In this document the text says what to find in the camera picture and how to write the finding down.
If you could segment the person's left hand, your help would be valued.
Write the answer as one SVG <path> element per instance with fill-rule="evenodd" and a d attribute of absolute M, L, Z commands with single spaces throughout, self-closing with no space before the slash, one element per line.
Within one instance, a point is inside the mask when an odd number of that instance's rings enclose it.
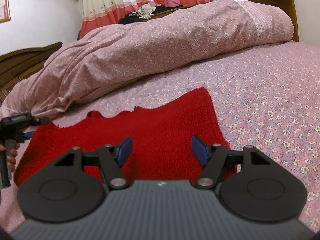
<path fill-rule="evenodd" d="M 9 156 L 7 156 L 7 166 L 11 172 L 16 170 L 16 157 L 18 155 L 17 150 L 20 148 L 20 144 L 16 144 L 14 148 L 11 150 Z"/>

